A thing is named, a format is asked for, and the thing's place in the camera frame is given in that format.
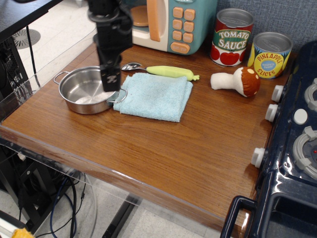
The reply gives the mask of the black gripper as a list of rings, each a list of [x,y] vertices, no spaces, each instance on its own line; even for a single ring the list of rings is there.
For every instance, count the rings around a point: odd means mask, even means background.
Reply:
[[[94,42],[100,61],[100,75],[105,92],[118,91],[121,86],[120,54],[132,47],[132,19],[119,17],[97,23]],[[108,85],[109,69],[110,86]]]

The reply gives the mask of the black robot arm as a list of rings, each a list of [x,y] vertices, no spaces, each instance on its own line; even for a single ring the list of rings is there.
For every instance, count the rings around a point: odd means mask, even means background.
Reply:
[[[96,24],[96,44],[100,75],[106,92],[118,91],[121,86],[121,53],[133,46],[133,18],[121,0],[88,1],[88,17]]]

